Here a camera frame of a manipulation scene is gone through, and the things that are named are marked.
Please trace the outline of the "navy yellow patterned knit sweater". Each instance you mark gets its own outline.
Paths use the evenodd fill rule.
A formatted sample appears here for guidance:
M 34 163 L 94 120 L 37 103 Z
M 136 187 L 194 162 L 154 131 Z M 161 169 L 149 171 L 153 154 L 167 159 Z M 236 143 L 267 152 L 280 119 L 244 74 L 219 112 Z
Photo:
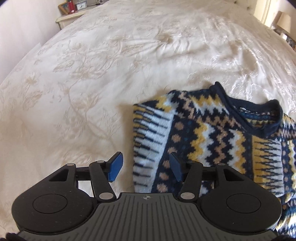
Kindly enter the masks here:
M 281 202 L 276 226 L 295 236 L 295 121 L 277 100 L 255 104 L 208 89 L 173 90 L 133 106 L 133 184 L 137 193 L 174 193 L 182 184 L 169 156 L 205 167 L 224 163 Z

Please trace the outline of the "cream floral bedspread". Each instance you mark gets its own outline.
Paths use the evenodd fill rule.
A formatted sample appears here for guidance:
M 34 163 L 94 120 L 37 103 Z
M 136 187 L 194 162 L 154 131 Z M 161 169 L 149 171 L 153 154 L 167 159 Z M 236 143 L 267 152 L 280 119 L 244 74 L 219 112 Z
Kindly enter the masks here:
M 295 121 L 295 51 L 233 3 L 109 1 L 61 30 L 1 84 L 1 235 L 16 197 L 67 163 L 122 152 L 112 186 L 136 192 L 133 106 L 216 82 Z

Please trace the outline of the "red bottle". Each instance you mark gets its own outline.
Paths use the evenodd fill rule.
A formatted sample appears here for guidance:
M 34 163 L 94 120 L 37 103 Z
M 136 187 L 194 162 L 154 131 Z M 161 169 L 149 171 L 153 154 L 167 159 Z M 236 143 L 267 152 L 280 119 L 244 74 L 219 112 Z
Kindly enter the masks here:
M 67 0 L 68 3 L 68 8 L 69 8 L 69 13 L 74 13 L 75 12 L 75 6 L 72 0 Z

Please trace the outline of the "small alarm clock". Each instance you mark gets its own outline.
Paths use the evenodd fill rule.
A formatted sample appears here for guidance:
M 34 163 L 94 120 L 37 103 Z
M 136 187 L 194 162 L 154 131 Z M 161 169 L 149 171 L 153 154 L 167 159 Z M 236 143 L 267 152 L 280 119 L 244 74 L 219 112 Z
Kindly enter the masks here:
M 78 11 L 83 10 L 83 9 L 86 9 L 86 8 L 87 8 L 87 1 L 78 1 L 76 3 L 76 9 Z

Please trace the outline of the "cream table lamp right side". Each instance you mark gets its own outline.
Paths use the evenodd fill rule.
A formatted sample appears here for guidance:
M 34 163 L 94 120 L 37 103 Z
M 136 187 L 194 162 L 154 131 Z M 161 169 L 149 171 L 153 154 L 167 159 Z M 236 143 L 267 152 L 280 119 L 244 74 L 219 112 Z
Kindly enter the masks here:
M 292 19 L 289 14 L 281 12 L 276 25 L 286 32 L 290 32 Z

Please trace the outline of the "wooden picture frame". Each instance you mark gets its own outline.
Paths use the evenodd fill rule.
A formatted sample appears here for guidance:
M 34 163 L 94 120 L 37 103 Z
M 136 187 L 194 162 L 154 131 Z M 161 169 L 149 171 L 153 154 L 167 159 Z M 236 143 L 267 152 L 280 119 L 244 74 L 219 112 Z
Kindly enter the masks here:
M 62 15 L 68 15 L 70 13 L 69 6 L 67 2 L 58 5 L 58 9 Z

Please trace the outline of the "cream bedside table left side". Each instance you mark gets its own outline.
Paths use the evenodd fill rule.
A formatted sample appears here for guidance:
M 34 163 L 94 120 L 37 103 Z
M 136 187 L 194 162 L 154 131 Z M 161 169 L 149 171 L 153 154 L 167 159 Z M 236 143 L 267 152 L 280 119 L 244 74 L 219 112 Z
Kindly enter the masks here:
M 56 23 L 58 24 L 60 30 L 62 30 L 66 26 L 79 19 L 81 16 L 85 15 L 88 11 L 90 11 L 90 9 L 84 9 L 73 14 L 61 16 L 57 18 Z

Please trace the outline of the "cream tufted headboard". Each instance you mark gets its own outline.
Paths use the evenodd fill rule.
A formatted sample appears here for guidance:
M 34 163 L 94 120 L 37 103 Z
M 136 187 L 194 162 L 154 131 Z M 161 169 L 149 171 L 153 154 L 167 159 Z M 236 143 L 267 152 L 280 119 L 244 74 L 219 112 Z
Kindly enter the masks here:
M 256 7 L 257 0 L 232 0 L 234 4 L 237 4 L 245 10 L 253 10 Z

